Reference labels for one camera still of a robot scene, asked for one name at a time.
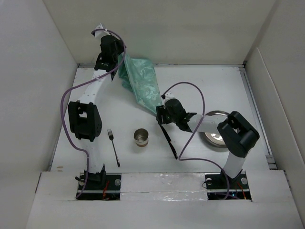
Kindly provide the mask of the green satin placemat cloth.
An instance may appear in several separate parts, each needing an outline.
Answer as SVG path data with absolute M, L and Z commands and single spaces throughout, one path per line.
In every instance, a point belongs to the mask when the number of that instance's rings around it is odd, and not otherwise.
M 123 61 L 118 69 L 122 86 L 134 94 L 137 104 L 156 115 L 156 107 L 162 105 L 162 99 L 153 63 L 128 54 L 121 54 L 119 61 Z

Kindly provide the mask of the metal cup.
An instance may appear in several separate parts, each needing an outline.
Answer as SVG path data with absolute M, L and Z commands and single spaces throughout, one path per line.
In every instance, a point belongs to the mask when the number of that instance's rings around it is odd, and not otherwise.
M 146 129 L 140 128 L 134 132 L 134 140 L 137 146 L 145 147 L 149 141 L 149 133 Z

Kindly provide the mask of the black table knife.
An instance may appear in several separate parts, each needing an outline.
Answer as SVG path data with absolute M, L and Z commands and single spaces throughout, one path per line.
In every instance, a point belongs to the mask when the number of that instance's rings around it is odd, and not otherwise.
M 162 125 L 160 125 L 160 128 L 161 128 L 161 130 L 162 130 L 162 132 L 163 132 L 163 134 L 164 134 L 164 136 L 166 138 L 166 141 L 168 142 L 168 144 L 169 144 L 169 146 L 171 148 L 171 151 L 172 151 L 175 159 L 177 160 L 178 159 L 178 155 L 177 155 L 177 152 L 176 152 L 174 146 L 172 145 L 172 141 L 171 141 L 170 136 L 168 135 L 168 133 L 166 132 L 165 128 Z

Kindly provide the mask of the round metal plate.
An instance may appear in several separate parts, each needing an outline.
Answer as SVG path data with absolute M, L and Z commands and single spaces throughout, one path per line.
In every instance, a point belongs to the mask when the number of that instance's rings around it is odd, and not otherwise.
M 215 110 L 215 111 L 210 111 L 208 113 L 206 113 L 205 115 L 208 116 L 214 116 L 214 115 L 221 115 L 221 116 L 227 116 L 228 113 L 225 111 L 219 111 L 219 110 Z M 227 148 L 224 140 L 222 139 L 222 137 L 218 134 L 214 134 L 214 133 L 203 133 L 203 139 L 209 143 L 212 146 L 218 147 L 218 148 Z

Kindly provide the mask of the dark metal fork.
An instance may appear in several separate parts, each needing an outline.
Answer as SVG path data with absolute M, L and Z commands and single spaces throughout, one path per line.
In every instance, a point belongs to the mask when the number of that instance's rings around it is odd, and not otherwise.
M 119 158 L 118 158 L 116 149 L 115 149 L 115 145 L 114 145 L 114 141 L 113 141 L 113 140 L 114 140 L 114 136 L 113 136 L 112 130 L 111 130 L 111 129 L 108 129 L 108 130 L 107 130 L 107 134 L 108 134 L 109 139 L 110 139 L 111 142 L 112 142 L 112 147 L 113 147 L 113 150 L 114 150 L 114 154 L 115 154 L 117 166 L 120 167 L 121 164 L 120 164 L 120 161 L 119 161 Z

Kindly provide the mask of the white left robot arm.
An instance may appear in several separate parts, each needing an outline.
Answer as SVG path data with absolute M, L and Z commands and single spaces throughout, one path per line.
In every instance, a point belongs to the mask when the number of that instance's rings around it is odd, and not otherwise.
M 92 83 L 75 102 L 68 104 L 70 130 L 79 140 L 81 149 L 86 151 L 89 163 L 84 175 L 79 181 L 88 178 L 95 188 L 101 189 L 106 185 L 105 168 L 98 137 L 102 132 L 102 119 L 98 104 L 102 99 L 105 88 L 113 81 L 117 71 L 111 71 L 118 65 L 119 55 L 124 51 L 123 42 L 112 35 L 101 37 L 101 53 L 98 55 Z

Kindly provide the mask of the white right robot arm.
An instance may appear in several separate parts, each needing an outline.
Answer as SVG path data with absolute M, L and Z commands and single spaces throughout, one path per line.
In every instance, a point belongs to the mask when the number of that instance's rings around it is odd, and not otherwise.
M 156 107 L 159 125 L 175 124 L 189 133 L 211 133 L 220 135 L 229 150 L 229 156 L 220 176 L 221 184 L 231 188 L 238 181 L 245 159 L 260 136 L 257 130 L 237 111 L 227 116 L 188 113 L 181 102 L 172 98 Z

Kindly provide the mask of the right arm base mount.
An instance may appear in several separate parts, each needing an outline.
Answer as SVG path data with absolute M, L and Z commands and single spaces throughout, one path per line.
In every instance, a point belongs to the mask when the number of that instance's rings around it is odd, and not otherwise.
M 207 191 L 208 200 L 251 200 L 250 188 L 245 172 L 228 181 L 220 172 L 205 173 L 202 187 Z

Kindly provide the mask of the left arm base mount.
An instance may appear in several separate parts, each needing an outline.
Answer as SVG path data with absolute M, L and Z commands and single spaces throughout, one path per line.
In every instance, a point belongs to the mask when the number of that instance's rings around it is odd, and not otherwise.
M 117 201 L 121 198 L 121 174 L 106 173 L 105 171 L 89 174 L 84 191 L 82 191 L 85 181 L 84 173 L 75 179 L 78 181 L 77 200 Z

